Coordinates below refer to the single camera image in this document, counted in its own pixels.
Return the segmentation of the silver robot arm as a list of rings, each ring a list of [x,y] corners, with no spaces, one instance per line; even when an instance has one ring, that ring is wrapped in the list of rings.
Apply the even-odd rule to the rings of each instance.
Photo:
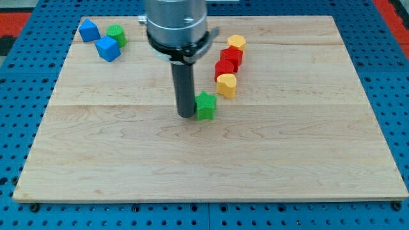
[[[208,40],[205,0],[145,0],[138,22],[157,50],[200,48]]]

